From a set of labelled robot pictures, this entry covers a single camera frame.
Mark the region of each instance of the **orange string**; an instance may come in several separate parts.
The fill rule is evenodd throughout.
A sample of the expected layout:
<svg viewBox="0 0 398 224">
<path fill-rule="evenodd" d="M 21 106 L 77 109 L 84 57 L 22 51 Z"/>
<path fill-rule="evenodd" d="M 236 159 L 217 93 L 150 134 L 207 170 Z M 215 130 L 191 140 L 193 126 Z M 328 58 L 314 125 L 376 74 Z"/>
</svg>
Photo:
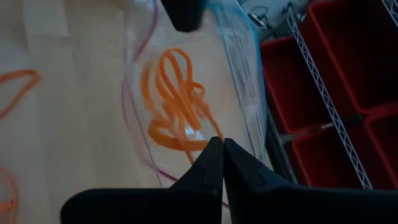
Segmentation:
<svg viewBox="0 0 398 224">
<path fill-rule="evenodd" d="M 3 109 L 0 110 L 0 119 L 5 118 L 12 109 L 18 104 L 19 100 L 27 93 L 36 83 L 39 81 L 39 74 L 37 74 L 34 70 L 24 69 L 18 70 L 15 72 L 5 73 L 0 77 L 0 84 L 4 83 L 8 80 L 13 80 L 17 78 L 22 78 L 26 75 L 32 75 L 32 79 L 27 83 L 11 100 L 11 102 Z M 4 168 L 0 167 L 0 173 L 5 176 L 6 184 L 11 188 L 12 199 L 7 202 L 0 202 L 0 213 L 10 213 L 9 223 L 15 224 L 17 221 L 16 218 L 16 210 L 17 210 L 17 188 L 12 176 L 8 173 L 8 171 Z"/>
<path fill-rule="evenodd" d="M 187 66 L 187 79 L 183 79 L 183 73 L 177 59 L 173 55 L 177 53 L 185 59 Z M 165 63 L 169 61 L 177 78 L 178 87 L 175 88 L 165 70 Z M 192 151 L 202 151 L 206 147 L 207 140 L 189 140 L 185 133 L 185 121 L 193 130 L 201 129 L 199 118 L 207 117 L 214 127 L 217 135 L 223 139 L 223 134 L 217 125 L 210 107 L 203 100 L 205 88 L 200 83 L 193 81 L 193 68 L 190 57 L 180 48 L 167 49 L 160 56 L 155 71 L 155 87 L 164 99 L 162 108 L 166 116 L 157 110 L 150 97 L 149 79 L 152 62 L 148 61 L 141 73 L 141 94 L 145 107 L 152 113 L 154 119 L 148 127 L 148 135 L 159 145 L 185 151 L 191 164 L 193 163 Z M 175 129 L 175 121 L 178 120 L 178 131 Z M 164 134 L 161 129 L 168 130 L 172 136 Z"/>
</svg>

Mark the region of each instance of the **red storage bin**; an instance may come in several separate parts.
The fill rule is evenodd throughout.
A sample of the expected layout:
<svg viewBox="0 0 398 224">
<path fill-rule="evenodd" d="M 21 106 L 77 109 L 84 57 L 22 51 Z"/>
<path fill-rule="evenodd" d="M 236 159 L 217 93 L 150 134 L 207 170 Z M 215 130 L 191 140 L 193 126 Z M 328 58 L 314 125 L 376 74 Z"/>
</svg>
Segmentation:
<svg viewBox="0 0 398 224">
<path fill-rule="evenodd" d="M 365 127 L 352 127 L 348 133 L 373 188 L 396 189 Z M 362 187 L 334 128 L 295 139 L 293 150 L 307 185 L 331 188 Z"/>
<path fill-rule="evenodd" d="M 368 116 L 365 127 L 398 189 L 398 110 Z"/>
<path fill-rule="evenodd" d="M 315 2 L 300 31 L 340 114 L 398 101 L 398 29 L 381 1 Z"/>
<path fill-rule="evenodd" d="M 293 37 L 261 44 L 267 95 L 284 129 L 297 134 L 329 123 L 329 115 Z"/>
</svg>

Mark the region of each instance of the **light wood surface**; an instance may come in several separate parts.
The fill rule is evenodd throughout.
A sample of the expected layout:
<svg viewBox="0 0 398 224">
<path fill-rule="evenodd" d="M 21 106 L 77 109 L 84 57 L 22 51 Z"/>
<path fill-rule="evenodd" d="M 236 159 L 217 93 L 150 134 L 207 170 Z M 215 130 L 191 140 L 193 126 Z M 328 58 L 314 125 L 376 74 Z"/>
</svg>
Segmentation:
<svg viewBox="0 0 398 224">
<path fill-rule="evenodd" d="M 117 0 L 0 1 L 0 72 L 41 76 L 0 120 L 0 166 L 16 178 L 18 223 L 58 223 L 63 203 L 82 190 L 160 187 L 123 118 L 123 8 Z M 0 85 L 0 107 L 26 81 Z M 229 94 L 214 97 L 226 104 Z M 2 186 L 0 199 L 7 195 Z"/>
</svg>

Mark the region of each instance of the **ziplock bag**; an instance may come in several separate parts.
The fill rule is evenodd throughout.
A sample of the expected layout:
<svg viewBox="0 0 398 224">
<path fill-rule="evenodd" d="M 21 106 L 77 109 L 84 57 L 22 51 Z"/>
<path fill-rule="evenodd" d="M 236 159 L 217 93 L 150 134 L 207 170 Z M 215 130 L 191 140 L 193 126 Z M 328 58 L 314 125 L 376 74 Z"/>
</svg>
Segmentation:
<svg viewBox="0 0 398 224">
<path fill-rule="evenodd" d="M 253 28 L 234 0 L 203 7 L 201 27 L 183 33 L 160 1 L 127 5 L 124 117 L 135 147 L 164 187 L 189 169 L 213 136 L 233 138 L 269 165 Z"/>
</svg>

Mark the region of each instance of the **black object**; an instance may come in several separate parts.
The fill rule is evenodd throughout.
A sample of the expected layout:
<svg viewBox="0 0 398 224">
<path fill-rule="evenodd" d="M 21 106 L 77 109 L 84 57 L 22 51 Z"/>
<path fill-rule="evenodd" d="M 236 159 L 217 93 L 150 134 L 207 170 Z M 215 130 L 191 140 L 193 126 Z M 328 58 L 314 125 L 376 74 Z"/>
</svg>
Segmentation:
<svg viewBox="0 0 398 224">
<path fill-rule="evenodd" d="M 162 4 L 177 31 L 199 29 L 206 0 L 162 0 Z"/>
<path fill-rule="evenodd" d="M 97 189 L 63 206 L 63 224 L 221 223 L 222 180 L 233 223 L 396 222 L 398 193 L 291 185 L 232 139 L 214 137 L 169 189 Z"/>
</svg>

